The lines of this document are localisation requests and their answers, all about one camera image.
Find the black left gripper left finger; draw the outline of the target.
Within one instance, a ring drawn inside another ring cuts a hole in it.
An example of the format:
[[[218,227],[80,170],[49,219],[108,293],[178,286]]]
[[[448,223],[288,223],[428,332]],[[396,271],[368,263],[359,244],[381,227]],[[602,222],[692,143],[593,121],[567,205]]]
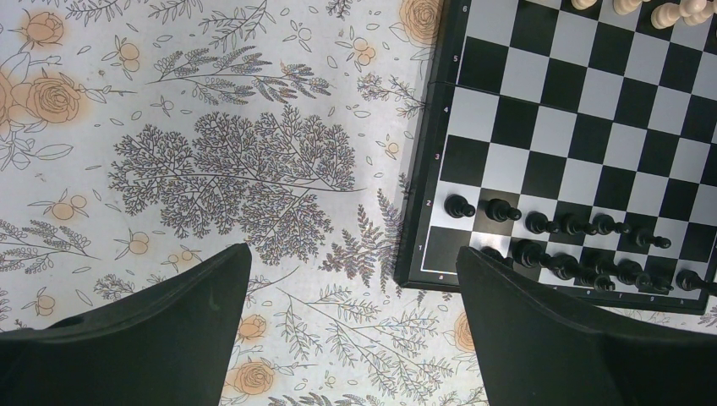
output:
[[[116,302],[4,332],[2,404],[219,404],[251,264],[233,244]]]

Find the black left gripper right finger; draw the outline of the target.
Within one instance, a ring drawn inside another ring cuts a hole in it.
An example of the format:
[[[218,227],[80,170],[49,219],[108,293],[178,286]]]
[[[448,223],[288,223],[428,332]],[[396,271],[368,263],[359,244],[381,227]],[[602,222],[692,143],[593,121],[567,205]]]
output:
[[[715,404],[715,336],[603,310],[468,246],[456,267],[490,404]]]

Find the black chess pawn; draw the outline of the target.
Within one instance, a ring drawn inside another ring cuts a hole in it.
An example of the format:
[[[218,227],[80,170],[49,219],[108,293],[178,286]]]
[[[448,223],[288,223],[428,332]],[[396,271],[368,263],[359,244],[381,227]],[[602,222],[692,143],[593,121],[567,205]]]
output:
[[[449,195],[444,201],[446,213],[453,218],[473,217],[476,207],[462,195]]]
[[[567,254],[559,254],[553,258],[554,267],[552,272],[561,280],[575,279],[585,286],[592,286],[600,292],[614,291],[616,285],[610,280],[610,276],[600,274],[582,266],[575,257]]]
[[[504,257],[500,251],[489,246],[482,247],[480,251],[483,254],[492,258],[493,260],[500,262],[503,266],[506,266],[510,269],[513,268],[513,259],[511,257]]]

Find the black chess piece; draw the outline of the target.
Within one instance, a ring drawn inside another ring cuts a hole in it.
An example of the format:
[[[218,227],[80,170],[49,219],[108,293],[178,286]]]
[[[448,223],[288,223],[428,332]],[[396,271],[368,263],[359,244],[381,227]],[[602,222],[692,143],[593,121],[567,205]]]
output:
[[[662,236],[655,236],[647,228],[637,229],[633,232],[632,236],[635,245],[639,247],[654,246],[663,250],[669,249],[671,247],[670,239]]]
[[[716,296],[716,283],[707,282],[695,271],[681,270],[676,275],[677,286],[684,291],[701,290],[710,296]]]
[[[559,233],[561,225],[559,222],[549,220],[548,217],[537,211],[531,211],[525,218],[525,228],[534,234]]]
[[[508,201],[503,199],[492,199],[488,202],[485,209],[486,216],[495,222],[505,222],[507,220],[517,221],[523,216],[522,212],[513,207]]]
[[[522,239],[513,246],[512,258],[515,262],[527,268],[540,266],[555,270],[559,267],[555,257],[546,254],[540,244],[529,239]]]
[[[589,221],[582,219],[574,213],[568,213],[561,218],[561,231],[568,235],[584,233],[596,235],[598,229]]]
[[[621,283],[638,289],[653,289],[658,294],[668,294],[674,287],[665,279],[648,274],[636,261],[622,260],[617,264],[617,278]]]

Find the black chess piece eleventh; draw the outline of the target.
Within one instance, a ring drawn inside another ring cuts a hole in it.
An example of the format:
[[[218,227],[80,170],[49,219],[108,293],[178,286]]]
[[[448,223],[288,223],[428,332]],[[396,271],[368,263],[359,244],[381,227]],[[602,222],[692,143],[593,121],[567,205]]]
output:
[[[616,222],[614,218],[608,214],[599,214],[594,217],[592,224],[596,227],[597,233],[600,235],[608,235],[611,233],[629,234],[632,227],[624,222]]]

